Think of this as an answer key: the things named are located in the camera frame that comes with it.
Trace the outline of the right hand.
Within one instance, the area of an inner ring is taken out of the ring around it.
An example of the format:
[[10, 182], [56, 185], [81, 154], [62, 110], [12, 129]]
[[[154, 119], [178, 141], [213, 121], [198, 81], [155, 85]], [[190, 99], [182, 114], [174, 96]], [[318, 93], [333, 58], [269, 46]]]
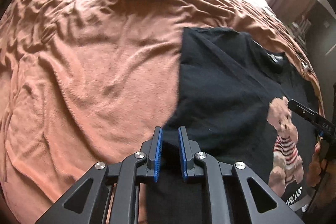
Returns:
[[321, 160], [319, 158], [321, 153], [321, 143], [317, 143], [314, 148], [314, 154], [311, 158], [311, 163], [309, 164], [309, 170], [307, 173], [307, 184], [308, 186], [315, 187], [321, 181], [321, 172], [325, 168], [327, 161], [325, 159]]

